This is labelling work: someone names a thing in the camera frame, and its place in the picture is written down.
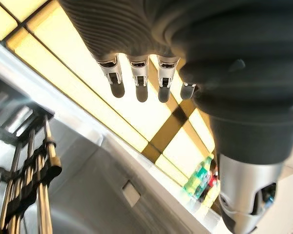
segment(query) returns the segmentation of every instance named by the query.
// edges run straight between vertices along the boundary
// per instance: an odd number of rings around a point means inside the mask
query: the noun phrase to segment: robotic hand
[[[293,0],[60,0],[115,97],[118,53],[147,99],[148,55],[166,102],[179,57],[181,97],[210,116],[223,220],[250,233],[273,203],[293,146]]]

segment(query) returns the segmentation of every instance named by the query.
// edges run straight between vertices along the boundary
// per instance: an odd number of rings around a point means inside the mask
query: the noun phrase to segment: green bottle
[[[202,161],[196,170],[192,173],[191,177],[187,181],[187,183],[184,185],[184,190],[189,194],[189,195],[194,195],[196,188],[201,184],[202,180],[206,176],[206,174],[209,171],[210,168],[210,162],[214,155],[208,156],[204,161]]]

